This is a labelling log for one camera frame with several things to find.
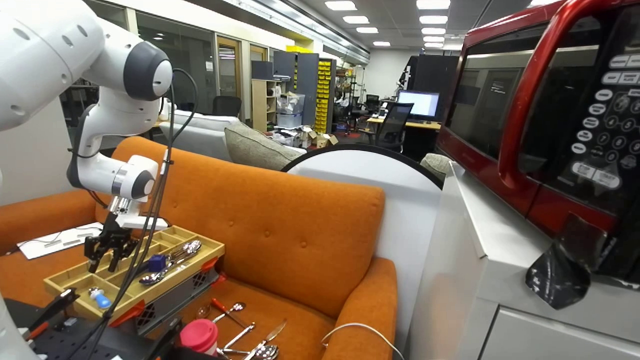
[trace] white cable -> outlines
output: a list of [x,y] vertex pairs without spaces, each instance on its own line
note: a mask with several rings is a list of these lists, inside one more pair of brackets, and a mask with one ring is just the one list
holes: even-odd
[[320,340],[320,342],[322,343],[326,338],[331,336],[331,334],[333,334],[334,332],[342,329],[343,327],[347,327],[347,326],[361,326],[361,327],[365,327],[365,328],[375,332],[376,334],[378,334],[379,337],[381,337],[384,341],[386,341],[387,344],[389,344],[389,346],[398,353],[398,355],[400,355],[400,358],[402,360],[404,360],[404,356],[402,356],[402,353],[400,353],[400,351],[398,349],[396,349],[396,347],[393,346],[393,344],[391,344],[391,342],[389,342],[389,340],[387,340],[387,338],[385,338],[384,335],[380,334],[380,331],[377,331],[376,329],[372,328],[371,326],[365,325],[365,324],[359,323],[359,322],[350,322],[350,323],[346,323],[344,325],[340,325],[340,326],[336,327],[334,330],[331,330],[327,335],[324,335],[324,337],[322,338],[322,340]]

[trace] orange couch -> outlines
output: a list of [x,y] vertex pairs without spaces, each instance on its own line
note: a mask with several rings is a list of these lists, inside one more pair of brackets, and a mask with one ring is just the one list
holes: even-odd
[[[161,161],[164,147],[133,137],[113,157],[140,154]],[[339,330],[325,350],[322,337],[348,322],[371,325],[391,342],[396,328],[397,284],[393,262],[374,258],[384,208],[382,189],[340,184],[246,167],[174,150],[161,216],[171,224],[226,245],[221,262],[229,276],[181,311],[196,310],[216,297],[256,329],[234,348],[250,349],[284,318],[273,342],[280,359],[390,359],[392,349],[360,327]],[[363,221],[345,221],[354,213]],[[73,191],[0,208],[0,253],[20,241],[90,222],[106,211],[86,192]],[[0,291],[36,306],[51,296],[42,279],[85,260],[82,247],[27,261],[20,253],[0,257]],[[211,317],[217,315],[212,311]],[[218,322],[219,343],[240,328]]]

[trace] microwave button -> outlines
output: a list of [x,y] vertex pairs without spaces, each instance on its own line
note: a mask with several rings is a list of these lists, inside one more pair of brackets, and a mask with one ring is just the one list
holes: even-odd
[[620,186],[620,178],[614,174],[604,172],[602,170],[596,170],[592,179],[595,183],[605,186],[610,189],[615,189]]
[[617,84],[620,80],[621,74],[619,72],[608,72],[602,77],[603,84]]
[[610,163],[616,161],[618,159],[618,152],[615,150],[609,151],[605,159]]
[[596,93],[597,101],[607,101],[613,97],[613,91],[609,89],[602,89]]
[[573,151],[576,154],[582,154],[585,151],[587,151],[587,147],[584,146],[583,143],[577,142],[577,143],[571,145],[571,151]]
[[583,141],[583,142],[587,142],[589,140],[591,140],[593,138],[593,134],[591,134],[591,131],[587,131],[587,130],[580,130],[578,131],[578,139]]
[[620,165],[627,170],[632,169],[637,165],[636,157],[633,155],[627,155],[620,160]]
[[607,117],[607,120],[605,120],[604,125],[609,129],[613,129],[614,127],[616,127],[616,125],[618,125],[618,117],[617,116]]
[[604,156],[604,150],[602,150],[601,146],[594,146],[591,150],[590,150],[591,156],[593,156],[594,158],[601,158],[602,156]]
[[631,104],[631,112],[634,114],[640,113],[640,100],[636,100]]
[[609,142],[610,138],[611,138],[611,136],[609,135],[609,133],[602,133],[602,134],[598,135],[598,143],[600,145],[607,145],[607,143]]
[[620,76],[620,80],[618,80],[618,84],[637,84],[640,79],[640,72],[623,72],[622,76]]
[[607,111],[607,107],[604,106],[603,104],[593,104],[589,107],[589,112],[592,115],[601,115],[603,114],[605,111]]
[[591,179],[593,177],[593,174],[595,174],[596,169],[594,167],[590,167],[589,165],[587,165],[585,163],[581,163],[579,161],[576,161],[571,166],[571,171],[574,174],[578,175],[578,176],[582,176],[582,177],[586,177],[587,179]]
[[629,151],[632,154],[640,154],[640,140],[636,140],[629,145]]
[[613,139],[613,142],[611,143],[613,148],[618,150],[622,149],[626,144],[627,139],[624,136],[618,136],[617,138]]
[[588,117],[582,121],[582,125],[587,129],[593,129],[594,127],[597,127],[599,123],[600,121],[594,117]]
[[622,123],[623,131],[631,131],[636,126],[636,120],[634,118],[629,118]]
[[640,55],[632,55],[627,62],[627,67],[640,67]]
[[629,61],[629,55],[619,55],[615,56],[609,62],[609,67],[614,69],[616,67],[625,67],[627,66],[627,61]]
[[631,99],[629,99],[629,96],[622,95],[621,97],[616,99],[616,102],[613,103],[613,110],[621,113],[625,111],[627,106],[629,106],[629,103],[631,103]]

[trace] microwave control panel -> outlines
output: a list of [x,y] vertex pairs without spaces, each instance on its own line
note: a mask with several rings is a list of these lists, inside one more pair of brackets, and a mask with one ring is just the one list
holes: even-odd
[[640,8],[623,12],[547,183],[617,215],[640,180]]

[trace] microwave handle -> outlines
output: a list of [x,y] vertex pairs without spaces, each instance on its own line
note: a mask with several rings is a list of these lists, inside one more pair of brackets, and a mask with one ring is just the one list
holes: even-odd
[[562,37],[581,18],[616,5],[620,0],[568,0],[551,18],[522,74],[502,133],[498,173],[508,188],[516,190],[525,184],[525,175],[518,170],[520,142],[536,90]]

